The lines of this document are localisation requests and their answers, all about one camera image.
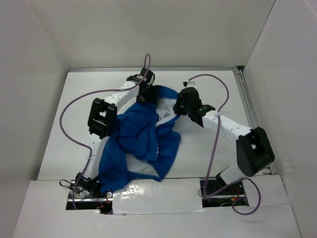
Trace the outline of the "blue jacket white lining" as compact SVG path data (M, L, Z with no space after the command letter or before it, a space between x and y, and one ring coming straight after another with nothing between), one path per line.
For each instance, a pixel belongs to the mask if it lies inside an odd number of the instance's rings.
M158 87L158 102L134 103L117 117L117 129L99 162L100 192L115 192L135 179L162 181L176 158L181 135L173 130L178 93Z

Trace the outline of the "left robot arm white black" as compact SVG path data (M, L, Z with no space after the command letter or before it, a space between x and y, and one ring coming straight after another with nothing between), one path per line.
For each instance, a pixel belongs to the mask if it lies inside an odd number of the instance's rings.
M85 170L75 178L85 197L91 198L98 193L98 166L101 158L98 153L101 152L104 138L116 130L118 110L134 97L140 103L156 103L159 90L154 86L154 81L155 74L144 67L139 74L129 76L119 89L111 90L109 96L93 100L88 117L91 151L87 155Z

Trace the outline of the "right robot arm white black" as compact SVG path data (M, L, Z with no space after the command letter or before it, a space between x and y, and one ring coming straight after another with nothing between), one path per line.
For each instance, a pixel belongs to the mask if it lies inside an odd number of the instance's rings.
M215 144L223 136L235 145L235 162L216 175L219 193L228 194L233 189L234 181L253 177L274 162L275 155L263 128L241 125L222 115L220 110L204 105L194 87L178 93L173 110L177 115L188 116L199 126L216 132Z

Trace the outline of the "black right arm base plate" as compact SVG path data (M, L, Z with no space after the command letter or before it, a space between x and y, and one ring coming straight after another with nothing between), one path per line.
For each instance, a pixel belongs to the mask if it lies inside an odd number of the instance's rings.
M223 184L220 184L220 182L218 182L215 179L209 179L208 180L208 186L207 186L207 191L205 193L204 188L205 188L205 180L200 180L200 186L201 188L199 188L198 190L198 195L200 195L201 197L206 197L206 195L210 195L218 190L220 190L221 188L224 187ZM227 187L226 189L223 189L222 191L220 191L219 193L215 194L214 196L242 196L244 195L244 188L243 188L243 184L242 182L238 182L235 183L229 187Z

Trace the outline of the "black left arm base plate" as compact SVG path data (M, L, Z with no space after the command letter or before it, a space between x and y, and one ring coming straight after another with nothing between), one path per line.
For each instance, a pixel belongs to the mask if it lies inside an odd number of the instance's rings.
M101 184L96 181L93 182L92 187L90 188L90 191L84 189L80 185L77 185L77 188L75 189L75 193L73 194L73 187L75 185L74 180L65 180L61 179L59 181L59 185L61 187L67 188L68 193L68 199L72 200L73 198L75 201L79 200L87 200L87 199L94 199L94 200L101 200L101 201L112 201L113 200L113 194L111 191L107 191L105 193L100 192Z

